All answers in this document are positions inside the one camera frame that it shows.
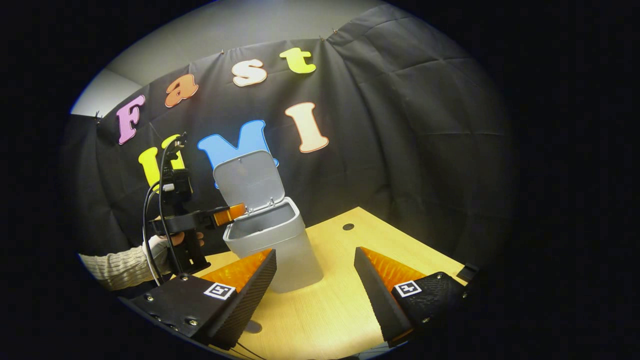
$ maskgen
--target wooden table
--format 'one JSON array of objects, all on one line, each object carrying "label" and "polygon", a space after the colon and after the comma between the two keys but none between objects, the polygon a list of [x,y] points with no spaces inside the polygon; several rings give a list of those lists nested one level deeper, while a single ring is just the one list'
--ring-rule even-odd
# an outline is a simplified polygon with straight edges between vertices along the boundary
[{"label": "wooden table", "polygon": [[[345,231],[342,229],[345,224],[355,227]],[[467,285],[456,277],[463,264],[362,208],[309,227],[307,234],[324,272],[323,280],[284,294],[268,289],[252,316],[253,321],[262,325],[262,331],[243,332],[238,340],[268,360],[340,359],[384,342],[369,298],[353,267],[356,247],[379,252],[426,275],[446,272]],[[207,260],[211,267],[195,276],[208,274],[238,257],[225,252],[207,256]],[[215,349],[243,358],[233,351]],[[257,358],[238,345],[233,349]]]}]

